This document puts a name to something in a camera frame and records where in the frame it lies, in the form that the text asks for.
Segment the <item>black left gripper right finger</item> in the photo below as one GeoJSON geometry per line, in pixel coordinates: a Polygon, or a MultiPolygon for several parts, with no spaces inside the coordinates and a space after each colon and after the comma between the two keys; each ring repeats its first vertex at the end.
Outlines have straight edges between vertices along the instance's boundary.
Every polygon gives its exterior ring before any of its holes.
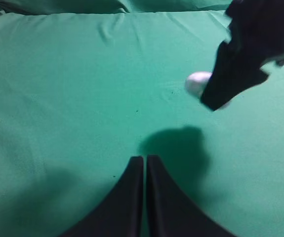
{"type": "Polygon", "coordinates": [[[151,237],[234,236],[187,197],[156,155],[147,156],[146,207],[151,237]]]}

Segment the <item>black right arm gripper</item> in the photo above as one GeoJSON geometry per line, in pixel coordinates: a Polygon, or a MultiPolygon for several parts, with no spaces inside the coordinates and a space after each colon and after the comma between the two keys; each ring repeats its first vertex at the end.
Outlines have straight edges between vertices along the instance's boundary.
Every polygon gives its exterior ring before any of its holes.
{"type": "MultiPolygon", "coordinates": [[[[284,66],[284,0],[233,0],[225,11],[242,39],[252,38],[271,51],[267,62],[284,66]]],[[[212,111],[220,109],[251,87],[268,79],[261,70],[260,54],[249,48],[234,52],[221,42],[214,69],[200,102],[212,111]]]]}

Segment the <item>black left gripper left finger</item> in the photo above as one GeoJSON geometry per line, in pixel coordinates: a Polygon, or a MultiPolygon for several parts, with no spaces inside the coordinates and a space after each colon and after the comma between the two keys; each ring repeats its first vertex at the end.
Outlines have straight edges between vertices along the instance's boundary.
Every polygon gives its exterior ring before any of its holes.
{"type": "Polygon", "coordinates": [[[142,221],[142,157],[131,157],[118,182],[62,237],[138,237],[142,221]]]}

